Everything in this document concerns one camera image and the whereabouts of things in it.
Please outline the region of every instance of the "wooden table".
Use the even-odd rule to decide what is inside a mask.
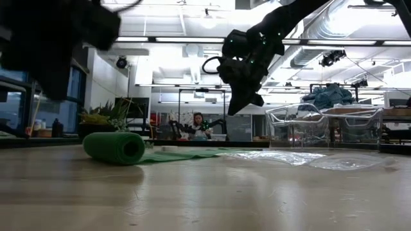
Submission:
[[[398,159],[399,171],[327,171],[227,157],[119,167],[91,160],[81,146],[0,150],[0,227],[405,231],[411,159]]]
[[[367,108],[330,108],[323,114],[352,114],[356,112],[364,112],[370,109]],[[408,117],[411,120],[411,109],[409,108],[384,108],[383,120],[384,119],[394,119],[396,117]]]

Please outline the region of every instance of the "dark hair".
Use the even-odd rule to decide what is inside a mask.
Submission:
[[[194,126],[200,126],[201,124],[197,124],[197,123],[195,122],[195,117],[196,117],[196,116],[201,116],[201,119],[204,120],[203,114],[201,114],[201,112],[196,112],[196,113],[193,114],[193,125],[194,125]]]

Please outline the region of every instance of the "plastic bag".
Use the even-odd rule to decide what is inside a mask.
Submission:
[[[394,157],[373,157],[361,154],[336,154],[318,158],[308,163],[309,166],[330,170],[359,170],[372,167],[392,167],[397,163]]]
[[[222,153],[228,157],[246,160],[273,160],[290,164],[292,166],[311,166],[322,169],[351,171],[372,167],[395,167],[397,160],[393,157],[373,157],[361,154],[335,154],[323,155],[318,153],[304,153],[292,151],[239,151]]]
[[[315,153],[301,153],[301,152],[291,152],[291,151],[244,151],[244,152],[234,152],[227,153],[225,156],[242,158],[247,160],[274,160],[280,161],[293,166],[300,166],[311,162],[312,160],[326,157],[322,154]]]

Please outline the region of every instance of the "spotlight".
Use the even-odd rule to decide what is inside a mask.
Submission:
[[[356,83],[352,83],[351,86],[356,88],[368,87],[368,81],[366,79],[362,79]]]
[[[125,56],[120,56],[117,60],[116,66],[120,69],[124,69],[126,68],[127,64],[127,58]]]
[[[329,54],[323,55],[319,64],[323,67],[331,67],[334,63],[340,61],[341,58],[346,57],[345,51],[332,51]]]

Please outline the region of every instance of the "cable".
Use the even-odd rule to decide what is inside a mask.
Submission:
[[[354,61],[353,61],[352,59],[350,59],[348,56],[345,56],[345,57],[346,57],[348,60],[350,60],[353,64],[355,64],[357,67],[359,67],[360,69],[362,69],[363,71],[365,71],[367,74],[371,75],[372,77],[376,78],[377,80],[379,80],[379,81],[385,83],[386,85],[388,85],[387,82],[385,82],[385,81],[382,80],[381,78],[373,75],[373,74],[370,73],[369,71],[365,70],[362,66],[360,66],[360,64],[354,62]],[[403,91],[403,90],[399,90],[399,89],[396,88],[396,87],[393,87],[393,89],[396,89],[397,91],[399,91],[399,92],[401,92],[401,93],[403,93],[403,94],[406,94],[407,96],[410,96],[410,97],[411,97],[411,94],[409,94],[409,93],[407,93],[407,92],[405,92],[405,91]]]
[[[34,111],[34,114],[33,114],[33,122],[31,123],[30,135],[29,135],[30,137],[33,135],[34,124],[36,122],[37,112],[39,111],[39,107],[40,107],[41,95],[42,95],[42,92],[40,92],[40,94],[39,94],[39,102],[37,102],[37,107],[36,107],[36,110]]]
[[[210,62],[211,60],[215,60],[215,59],[219,59],[219,58],[221,58],[221,57],[220,57],[220,56],[214,56],[214,57],[211,57],[211,58],[207,59],[207,60],[203,63],[203,65],[201,66],[201,69],[203,70],[203,72],[206,73],[206,74],[218,74],[218,73],[219,73],[218,71],[213,71],[213,72],[211,72],[211,71],[206,71],[206,65],[207,65],[208,62]]]
[[[127,11],[127,10],[129,10],[129,9],[135,7],[135,6],[137,6],[137,5],[140,4],[142,1],[143,1],[143,0],[136,0],[134,3],[132,3],[132,4],[128,5],[128,6],[126,6],[126,7],[120,8],[120,9],[118,9],[118,10],[115,10],[114,12],[116,12],[116,13],[125,12],[125,11]]]
[[[324,83],[324,66],[321,66],[321,84]]]

